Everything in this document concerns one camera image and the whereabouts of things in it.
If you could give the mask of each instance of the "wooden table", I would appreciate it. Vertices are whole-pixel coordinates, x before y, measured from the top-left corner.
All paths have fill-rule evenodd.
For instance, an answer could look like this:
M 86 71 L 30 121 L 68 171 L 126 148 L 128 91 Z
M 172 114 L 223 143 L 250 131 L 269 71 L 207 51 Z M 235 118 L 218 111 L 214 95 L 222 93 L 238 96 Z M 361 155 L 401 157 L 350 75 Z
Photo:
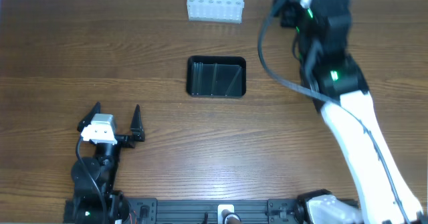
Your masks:
M 97 102 L 146 142 L 122 151 L 116 189 L 158 199 L 292 198 L 326 188 L 357 198 L 313 103 L 260 66 L 272 0 L 245 0 L 243 23 L 187 20 L 185 0 L 2 0 L 0 221 L 60 222 L 74 184 L 77 123 Z M 362 68 L 401 174 L 427 206 L 428 3 L 352 0 L 349 50 Z M 266 61 L 299 82 L 293 29 L 269 30 Z M 185 92 L 191 55 L 247 60 L 238 100 Z M 84 144 L 82 154 L 94 147 Z

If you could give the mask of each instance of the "robotic arm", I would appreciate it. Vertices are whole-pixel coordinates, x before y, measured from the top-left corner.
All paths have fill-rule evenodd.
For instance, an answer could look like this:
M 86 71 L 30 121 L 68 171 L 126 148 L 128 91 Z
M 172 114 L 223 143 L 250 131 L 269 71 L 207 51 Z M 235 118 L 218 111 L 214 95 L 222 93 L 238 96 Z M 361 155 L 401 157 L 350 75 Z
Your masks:
M 421 204 L 394 163 L 378 126 L 368 85 L 346 52 L 352 23 L 349 0 L 274 3 L 280 6 L 278 12 L 274 6 L 273 12 L 280 15 L 282 27 L 296 28 L 294 45 L 299 47 L 302 85 L 311 90 L 317 111 L 342 149 L 361 205 L 359 211 L 326 191 L 307 193 L 298 197 L 300 220 L 315 224 L 416 222 L 422 215 Z

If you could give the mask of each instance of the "brown tabletop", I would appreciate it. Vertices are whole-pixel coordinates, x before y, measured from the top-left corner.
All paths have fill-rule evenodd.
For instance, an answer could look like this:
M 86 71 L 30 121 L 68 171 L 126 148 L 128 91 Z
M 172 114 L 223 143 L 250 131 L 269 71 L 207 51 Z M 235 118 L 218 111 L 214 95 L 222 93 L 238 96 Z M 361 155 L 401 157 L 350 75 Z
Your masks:
M 271 80 L 256 49 L 272 0 L 244 0 L 242 24 L 190 22 L 185 0 L 1 0 L 0 221 L 60 222 L 74 184 L 77 123 L 97 102 L 146 142 L 122 151 L 115 189 L 158 199 L 357 198 L 313 103 Z M 427 206 L 428 3 L 352 0 L 349 51 L 413 193 Z M 265 58 L 299 82 L 293 29 L 274 22 Z M 247 60 L 242 99 L 192 98 L 191 55 Z M 82 154 L 94 147 L 82 145 Z

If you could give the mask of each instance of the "wooden surface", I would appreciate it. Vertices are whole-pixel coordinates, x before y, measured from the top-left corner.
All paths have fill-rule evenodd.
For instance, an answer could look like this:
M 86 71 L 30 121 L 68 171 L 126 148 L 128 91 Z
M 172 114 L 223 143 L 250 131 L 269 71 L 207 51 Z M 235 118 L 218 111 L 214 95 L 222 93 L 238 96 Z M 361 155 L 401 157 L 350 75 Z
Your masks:
M 291 198 L 326 188 L 357 198 L 313 103 L 260 66 L 257 34 L 271 2 L 245 0 L 243 23 L 233 25 L 189 22 L 185 0 L 2 0 L 0 221 L 62 221 L 76 126 L 97 101 L 119 133 L 129 133 L 135 105 L 142 108 L 146 142 L 122 151 L 116 179 L 128 197 Z M 352 2 L 350 52 L 396 164 L 426 207 L 428 3 Z M 265 58 L 299 82 L 293 36 L 276 20 Z M 244 57 L 247 94 L 188 96 L 191 55 Z

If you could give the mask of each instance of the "black metal base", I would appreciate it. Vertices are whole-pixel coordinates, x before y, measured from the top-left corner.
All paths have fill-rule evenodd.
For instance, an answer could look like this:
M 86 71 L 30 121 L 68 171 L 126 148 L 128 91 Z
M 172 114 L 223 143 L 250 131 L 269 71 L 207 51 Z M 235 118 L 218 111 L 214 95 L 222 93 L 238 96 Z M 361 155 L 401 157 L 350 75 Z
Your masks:
M 217 224 L 217 207 L 220 204 L 234 205 L 235 213 L 245 224 L 297 224 L 294 219 L 295 199 L 158 201 L 130 198 L 128 201 L 132 208 L 132 223 L 136 218 L 136 224 Z

